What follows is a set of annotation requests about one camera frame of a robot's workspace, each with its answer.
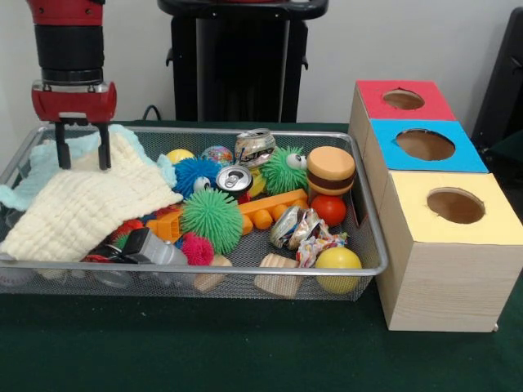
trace red spiky ball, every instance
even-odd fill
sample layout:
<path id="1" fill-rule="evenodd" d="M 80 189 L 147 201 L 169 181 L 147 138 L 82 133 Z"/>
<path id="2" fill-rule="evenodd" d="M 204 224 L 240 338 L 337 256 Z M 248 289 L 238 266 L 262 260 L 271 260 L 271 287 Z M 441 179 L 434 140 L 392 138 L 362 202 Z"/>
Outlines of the red spiky ball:
<path id="1" fill-rule="evenodd" d="M 184 236 L 181 251 L 187 256 L 189 265 L 211 265 L 214 259 L 214 248 L 211 242 L 194 233 Z"/>

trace cream knitted cloth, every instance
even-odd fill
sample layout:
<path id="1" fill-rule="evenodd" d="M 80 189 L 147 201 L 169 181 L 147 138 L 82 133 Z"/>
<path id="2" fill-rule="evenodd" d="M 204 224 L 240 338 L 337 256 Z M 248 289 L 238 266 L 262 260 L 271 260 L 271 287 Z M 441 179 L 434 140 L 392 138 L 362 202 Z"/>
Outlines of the cream knitted cloth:
<path id="1" fill-rule="evenodd" d="M 111 160 L 113 168 L 100 171 L 94 151 L 59 171 L 0 252 L 20 261 L 80 261 L 124 221 L 182 200 L 119 134 L 111 135 Z"/>

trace black cable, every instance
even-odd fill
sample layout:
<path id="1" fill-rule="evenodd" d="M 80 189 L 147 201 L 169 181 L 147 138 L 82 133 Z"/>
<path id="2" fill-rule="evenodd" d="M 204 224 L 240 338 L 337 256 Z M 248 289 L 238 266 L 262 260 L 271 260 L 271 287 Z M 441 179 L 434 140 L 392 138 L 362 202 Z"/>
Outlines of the black cable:
<path id="1" fill-rule="evenodd" d="M 144 112 L 144 115 L 143 117 L 141 118 L 143 121 L 145 121 L 147 119 L 147 116 L 149 116 L 149 112 L 153 110 L 154 113 L 156 114 L 156 119 L 158 121 L 162 121 L 162 115 L 160 114 L 160 111 L 158 110 L 158 108 L 154 105 L 149 105 L 147 106 L 147 109 L 145 110 Z"/>

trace red box lid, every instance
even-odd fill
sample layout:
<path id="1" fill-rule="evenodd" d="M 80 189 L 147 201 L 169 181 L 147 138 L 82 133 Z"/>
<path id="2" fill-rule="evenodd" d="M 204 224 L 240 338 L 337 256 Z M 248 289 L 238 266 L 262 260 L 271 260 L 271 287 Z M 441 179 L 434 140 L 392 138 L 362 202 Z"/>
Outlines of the red box lid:
<path id="1" fill-rule="evenodd" d="M 356 86 L 371 119 L 456 120 L 434 82 L 358 80 Z"/>

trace toy hamburger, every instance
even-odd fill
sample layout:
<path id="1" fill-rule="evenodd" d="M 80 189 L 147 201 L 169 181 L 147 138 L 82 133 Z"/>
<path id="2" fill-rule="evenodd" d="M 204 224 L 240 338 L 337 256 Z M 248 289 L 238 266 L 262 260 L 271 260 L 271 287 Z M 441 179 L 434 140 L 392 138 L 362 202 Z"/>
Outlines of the toy hamburger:
<path id="1" fill-rule="evenodd" d="M 354 184 L 353 157 L 336 147 L 318 147 L 307 158 L 307 182 L 319 194 L 339 196 Z"/>

